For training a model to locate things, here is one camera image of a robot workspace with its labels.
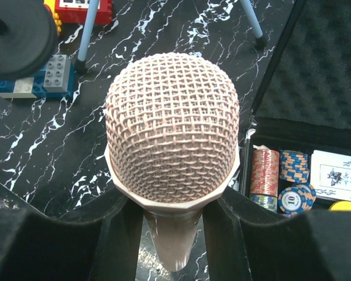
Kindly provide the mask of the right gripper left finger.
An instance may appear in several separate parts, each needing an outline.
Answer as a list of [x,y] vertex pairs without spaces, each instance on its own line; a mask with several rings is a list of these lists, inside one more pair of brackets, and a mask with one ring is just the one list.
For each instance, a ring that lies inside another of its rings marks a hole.
[[134,280],[142,221],[115,189],[62,220],[0,183],[0,280]]

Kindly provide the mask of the pink toy microphone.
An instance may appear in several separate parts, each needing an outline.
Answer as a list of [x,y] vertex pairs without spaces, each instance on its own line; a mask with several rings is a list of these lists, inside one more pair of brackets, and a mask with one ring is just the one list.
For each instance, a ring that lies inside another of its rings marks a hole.
[[115,77],[105,106],[112,181],[143,208],[162,266],[179,271],[203,208],[240,165],[235,86],[201,57],[154,54]]

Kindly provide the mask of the black microphone stand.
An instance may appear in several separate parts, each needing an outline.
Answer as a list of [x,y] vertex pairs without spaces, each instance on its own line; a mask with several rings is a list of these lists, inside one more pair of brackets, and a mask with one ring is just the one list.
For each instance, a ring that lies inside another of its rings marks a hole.
[[0,79],[34,74],[54,53],[57,28],[42,1],[0,1]]

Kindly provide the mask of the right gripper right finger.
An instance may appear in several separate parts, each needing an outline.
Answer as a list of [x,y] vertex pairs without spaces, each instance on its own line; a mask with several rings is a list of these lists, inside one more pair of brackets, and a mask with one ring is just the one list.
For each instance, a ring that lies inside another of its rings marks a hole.
[[286,218],[228,188],[203,223],[211,280],[351,280],[351,211]]

